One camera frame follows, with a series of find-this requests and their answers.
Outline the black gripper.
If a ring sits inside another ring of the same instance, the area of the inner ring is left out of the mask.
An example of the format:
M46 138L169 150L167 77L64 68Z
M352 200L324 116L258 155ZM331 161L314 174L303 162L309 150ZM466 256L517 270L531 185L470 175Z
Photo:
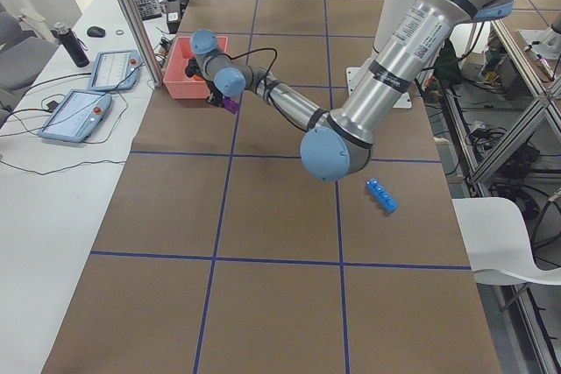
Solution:
M213 82L208 82L207 87L209 89L209 97L207 98L207 102L213 106L223 106L224 96L216 87L216 85Z

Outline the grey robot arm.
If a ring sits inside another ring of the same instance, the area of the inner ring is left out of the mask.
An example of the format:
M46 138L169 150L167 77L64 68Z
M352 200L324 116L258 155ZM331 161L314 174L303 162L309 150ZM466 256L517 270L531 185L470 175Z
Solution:
M375 130L455 26L504 18L513 3L411 0L394 20L396 26L378 54L360 68L358 83L344 105L332 110L322 109L263 67L235 63L210 30L194 32L190 46L202 77L222 95L251 91L304 131L300 145L304 167L319 180L334 181L366 166Z

